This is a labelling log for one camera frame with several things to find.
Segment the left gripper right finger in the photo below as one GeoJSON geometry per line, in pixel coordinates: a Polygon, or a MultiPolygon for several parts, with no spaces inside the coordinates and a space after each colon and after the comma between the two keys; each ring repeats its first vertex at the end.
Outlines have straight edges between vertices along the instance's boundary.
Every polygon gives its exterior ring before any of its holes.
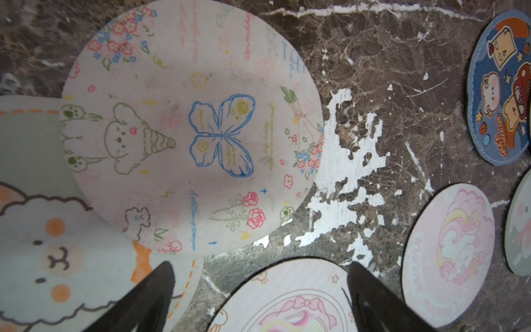
{"type": "Polygon", "coordinates": [[[358,262],[349,267],[348,290],[358,331],[435,331],[358,262]]]}

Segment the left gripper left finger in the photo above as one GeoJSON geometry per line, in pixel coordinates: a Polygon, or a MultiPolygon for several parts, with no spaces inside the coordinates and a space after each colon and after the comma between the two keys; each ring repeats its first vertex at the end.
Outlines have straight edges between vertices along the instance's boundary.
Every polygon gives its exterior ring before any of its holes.
{"type": "Polygon", "coordinates": [[[86,331],[162,331],[175,285],[164,261],[86,331]]]}

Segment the pink unicorn cloud coaster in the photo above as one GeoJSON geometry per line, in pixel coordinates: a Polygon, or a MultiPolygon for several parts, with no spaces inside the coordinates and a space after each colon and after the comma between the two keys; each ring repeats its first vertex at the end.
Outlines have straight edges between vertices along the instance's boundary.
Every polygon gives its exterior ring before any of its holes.
{"type": "Polygon", "coordinates": [[[402,261],[406,304],[440,328],[457,320],[474,301],[494,252],[492,206],[474,185],[454,184],[420,213],[402,261]]]}

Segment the blue cartoon coaster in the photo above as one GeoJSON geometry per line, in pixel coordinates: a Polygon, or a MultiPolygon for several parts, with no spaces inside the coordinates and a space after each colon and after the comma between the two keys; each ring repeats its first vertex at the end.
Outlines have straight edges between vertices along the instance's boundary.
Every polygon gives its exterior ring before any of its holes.
{"type": "Polygon", "coordinates": [[[496,16],[474,49],[467,74],[467,121],[478,153],[509,165],[530,145],[530,18],[496,16]]]}

